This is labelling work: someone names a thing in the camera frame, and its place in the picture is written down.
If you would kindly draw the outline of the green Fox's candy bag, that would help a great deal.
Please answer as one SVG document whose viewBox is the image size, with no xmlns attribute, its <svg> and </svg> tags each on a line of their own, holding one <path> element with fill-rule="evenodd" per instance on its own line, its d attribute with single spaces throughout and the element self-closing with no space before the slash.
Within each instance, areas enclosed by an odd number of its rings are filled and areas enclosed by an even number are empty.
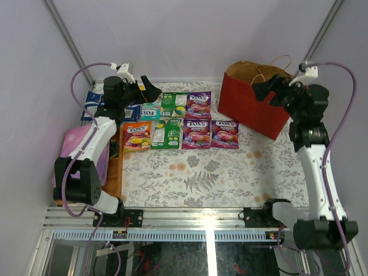
<svg viewBox="0 0 368 276">
<path fill-rule="evenodd" d="M 147 103 L 142 104 L 140 120 L 141 121 L 159 120 L 161 103 L 162 103 L 162 100 L 158 98 L 154 102 L 147 102 Z"/>
</svg>

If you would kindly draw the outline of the green snack bag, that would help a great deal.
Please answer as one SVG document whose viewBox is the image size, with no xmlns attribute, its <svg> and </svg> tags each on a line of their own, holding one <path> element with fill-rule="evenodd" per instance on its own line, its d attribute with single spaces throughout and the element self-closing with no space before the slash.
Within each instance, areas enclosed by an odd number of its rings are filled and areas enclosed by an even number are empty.
<svg viewBox="0 0 368 276">
<path fill-rule="evenodd" d="M 184 118 L 186 114 L 187 93 L 163 93 L 160 116 Z"/>
<path fill-rule="evenodd" d="M 151 148 L 153 150 L 179 148 L 181 120 L 158 120 L 155 125 Z"/>
</svg>

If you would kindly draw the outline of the red paper bag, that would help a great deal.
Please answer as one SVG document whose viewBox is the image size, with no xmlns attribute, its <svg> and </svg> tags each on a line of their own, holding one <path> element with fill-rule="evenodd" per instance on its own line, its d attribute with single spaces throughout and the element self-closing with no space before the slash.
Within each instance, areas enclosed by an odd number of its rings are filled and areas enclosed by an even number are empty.
<svg viewBox="0 0 368 276">
<path fill-rule="evenodd" d="M 280 58 L 289 59 L 281 68 L 274 65 L 275 60 L 269 64 L 241 60 L 229 66 L 224 73 L 217 108 L 219 113 L 272 140 L 277 139 L 289 116 L 282 108 L 268 104 L 273 92 L 265 100 L 257 101 L 252 85 L 265 82 L 275 74 L 290 77 L 286 69 L 292 63 L 291 57 L 277 57 Z"/>
</svg>

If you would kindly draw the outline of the orange candy bag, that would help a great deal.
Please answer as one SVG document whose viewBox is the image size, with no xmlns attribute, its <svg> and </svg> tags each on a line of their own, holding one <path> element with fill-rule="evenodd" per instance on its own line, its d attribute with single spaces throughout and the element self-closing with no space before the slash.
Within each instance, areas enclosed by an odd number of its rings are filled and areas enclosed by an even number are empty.
<svg viewBox="0 0 368 276">
<path fill-rule="evenodd" d="M 123 153 L 151 148 L 151 122 L 130 122 L 123 126 Z"/>
</svg>

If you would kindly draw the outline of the small purple candy pack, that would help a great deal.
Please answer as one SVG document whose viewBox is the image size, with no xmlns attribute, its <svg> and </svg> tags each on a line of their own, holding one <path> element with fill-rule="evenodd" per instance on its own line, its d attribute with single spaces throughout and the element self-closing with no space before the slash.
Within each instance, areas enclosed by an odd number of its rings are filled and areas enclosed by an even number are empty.
<svg viewBox="0 0 368 276">
<path fill-rule="evenodd" d="M 211 120 L 210 91 L 193 92 L 187 96 L 185 118 L 196 120 Z"/>
</svg>

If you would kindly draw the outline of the blue chips bag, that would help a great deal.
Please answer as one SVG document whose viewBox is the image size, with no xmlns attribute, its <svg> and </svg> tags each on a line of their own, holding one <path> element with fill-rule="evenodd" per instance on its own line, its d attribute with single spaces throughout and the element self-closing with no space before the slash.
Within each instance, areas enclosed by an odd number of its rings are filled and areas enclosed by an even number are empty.
<svg viewBox="0 0 368 276">
<path fill-rule="evenodd" d="M 89 91 L 85 101 L 86 110 L 94 117 L 108 117 L 117 122 L 138 122 L 141 105 L 129 105 L 125 109 L 105 106 L 104 95 Z"/>
</svg>

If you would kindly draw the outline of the purple Fox's berries bag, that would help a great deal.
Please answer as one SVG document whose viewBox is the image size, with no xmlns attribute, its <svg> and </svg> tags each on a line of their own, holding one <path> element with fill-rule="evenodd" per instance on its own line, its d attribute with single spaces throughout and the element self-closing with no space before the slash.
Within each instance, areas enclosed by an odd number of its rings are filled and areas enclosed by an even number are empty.
<svg viewBox="0 0 368 276">
<path fill-rule="evenodd" d="M 210 148 L 210 120 L 183 120 L 182 149 Z"/>
</svg>

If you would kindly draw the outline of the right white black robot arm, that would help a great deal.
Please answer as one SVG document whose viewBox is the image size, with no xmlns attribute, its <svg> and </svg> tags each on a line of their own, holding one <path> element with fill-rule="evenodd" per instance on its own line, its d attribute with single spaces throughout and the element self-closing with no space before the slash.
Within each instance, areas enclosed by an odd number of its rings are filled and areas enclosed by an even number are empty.
<svg viewBox="0 0 368 276">
<path fill-rule="evenodd" d="M 289 200 L 269 198 L 263 205 L 262 220 L 274 227 L 283 224 L 293 232 L 301 250 L 342 250 L 358 234 L 358 224 L 350 221 L 341 205 L 329 161 L 329 140 L 322 122 L 329 91 L 321 85 L 305 85 L 274 75 L 252 85 L 257 101 L 273 92 L 271 106 L 282 107 L 292 119 L 289 137 L 302 164 L 309 198 L 307 214 Z"/>
</svg>

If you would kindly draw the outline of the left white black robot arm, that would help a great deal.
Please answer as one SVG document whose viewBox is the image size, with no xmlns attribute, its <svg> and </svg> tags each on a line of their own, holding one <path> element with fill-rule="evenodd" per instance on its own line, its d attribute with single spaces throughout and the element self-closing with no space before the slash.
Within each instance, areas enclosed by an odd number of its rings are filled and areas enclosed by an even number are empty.
<svg viewBox="0 0 368 276">
<path fill-rule="evenodd" d="M 102 190 L 97 171 L 97 163 L 104 148 L 117 132 L 125 118 L 125 108 L 131 104 L 154 102 L 161 90 L 143 75 L 145 87 L 140 90 L 137 81 L 129 83 L 119 76 L 105 78 L 103 83 L 103 103 L 98 106 L 93 124 L 72 153 L 55 161 L 55 187 L 53 198 L 85 204 L 101 213 L 114 227 L 125 223 L 126 213 L 121 199 Z"/>
</svg>

